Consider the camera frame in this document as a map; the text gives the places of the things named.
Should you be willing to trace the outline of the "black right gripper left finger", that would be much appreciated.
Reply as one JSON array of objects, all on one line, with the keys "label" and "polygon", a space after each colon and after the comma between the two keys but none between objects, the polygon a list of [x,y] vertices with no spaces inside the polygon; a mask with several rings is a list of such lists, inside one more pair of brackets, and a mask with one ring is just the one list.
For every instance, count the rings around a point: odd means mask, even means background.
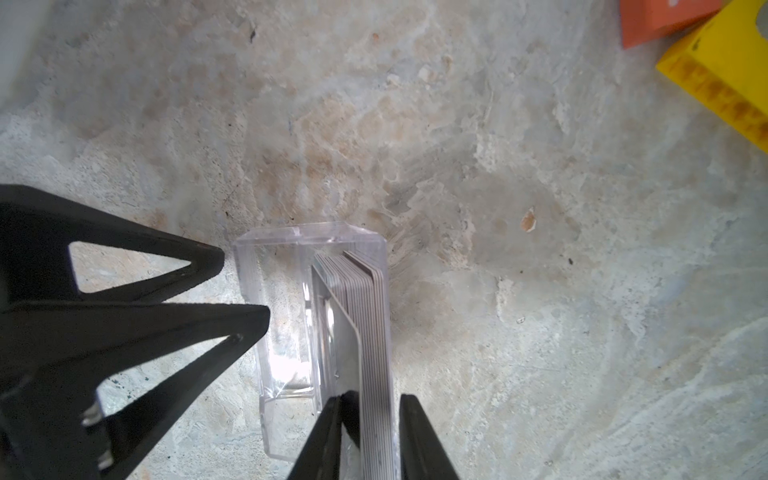
[{"label": "black right gripper left finger", "polygon": [[342,428],[360,447],[359,393],[348,390],[330,398],[308,436],[288,480],[338,480],[341,469]]}]

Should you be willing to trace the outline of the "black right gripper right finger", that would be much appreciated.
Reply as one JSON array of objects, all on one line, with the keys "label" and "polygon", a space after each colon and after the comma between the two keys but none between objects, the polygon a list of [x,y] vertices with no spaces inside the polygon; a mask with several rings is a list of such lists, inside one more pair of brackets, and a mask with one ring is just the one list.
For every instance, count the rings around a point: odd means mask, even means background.
[{"label": "black right gripper right finger", "polygon": [[415,395],[402,394],[400,397],[399,438],[403,479],[459,479]]}]

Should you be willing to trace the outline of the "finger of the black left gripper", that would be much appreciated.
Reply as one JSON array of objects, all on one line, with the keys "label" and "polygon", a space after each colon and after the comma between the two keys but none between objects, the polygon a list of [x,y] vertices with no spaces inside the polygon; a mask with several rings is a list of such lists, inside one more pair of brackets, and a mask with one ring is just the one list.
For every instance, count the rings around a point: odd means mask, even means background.
[{"label": "finger of the black left gripper", "polygon": [[[267,332],[265,306],[22,302],[1,316],[1,475],[124,479],[197,397]],[[107,378],[215,346],[105,414]]]},{"label": "finger of the black left gripper", "polygon": [[[85,293],[74,242],[149,253],[189,264],[169,273]],[[1,187],[1,309],[22,301],[162,302],[218,275],[218,247],[155,230],[24,185]]]}]

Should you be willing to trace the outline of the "stack of black cards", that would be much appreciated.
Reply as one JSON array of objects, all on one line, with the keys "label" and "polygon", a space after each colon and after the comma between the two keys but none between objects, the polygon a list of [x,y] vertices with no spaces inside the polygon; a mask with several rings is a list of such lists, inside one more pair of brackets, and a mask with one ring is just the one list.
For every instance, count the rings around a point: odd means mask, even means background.
[{"label": "stack of black cards", "polygon": [[385,275],[359,252],[318,252],[312,283],[321,327],[322,393],[342,400],[359,459],[353,479],[398,479]]}]

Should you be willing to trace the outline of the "clear acrylic card box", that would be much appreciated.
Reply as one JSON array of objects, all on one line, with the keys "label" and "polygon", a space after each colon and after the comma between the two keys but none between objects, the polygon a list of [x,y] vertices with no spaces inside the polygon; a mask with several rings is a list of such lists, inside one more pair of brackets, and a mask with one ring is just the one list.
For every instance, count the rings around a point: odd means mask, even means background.
[{"label": "clear acrylic card box", "polygon": [[[388,247],[378,233],[345,222],[260,227],[235,241],[234,254],[243,298],[267,306],[270,325],[258,342],[259,413],[265,453],[294,462],[326,402],[322,393],[321,327],[312,283],[318,252],[359,252],[385,275]],[[342,437],[340,475],[353,479],[357,447]]]}]

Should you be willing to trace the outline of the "small red letter cube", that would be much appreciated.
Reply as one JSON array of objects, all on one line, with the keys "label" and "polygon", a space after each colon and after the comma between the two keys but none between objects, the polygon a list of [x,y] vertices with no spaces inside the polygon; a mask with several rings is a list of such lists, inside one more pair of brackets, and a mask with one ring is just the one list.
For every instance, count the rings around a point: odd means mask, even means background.
[{"label": "small red letter cube", "polygon": [[668,36],[709,19],[723,8],[721,0],[620,0],[624,49]]}]

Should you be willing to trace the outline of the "yellow triangular plastic block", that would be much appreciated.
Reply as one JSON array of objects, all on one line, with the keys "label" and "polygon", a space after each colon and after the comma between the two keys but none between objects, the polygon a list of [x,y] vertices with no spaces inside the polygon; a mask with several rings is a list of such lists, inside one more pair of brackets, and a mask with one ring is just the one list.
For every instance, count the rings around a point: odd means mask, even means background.
[{"label": "yellow triangular plastic block", "polygon": [[767,150],[763,0],[735,0],[674,43],[656,69],[760,150]]}]

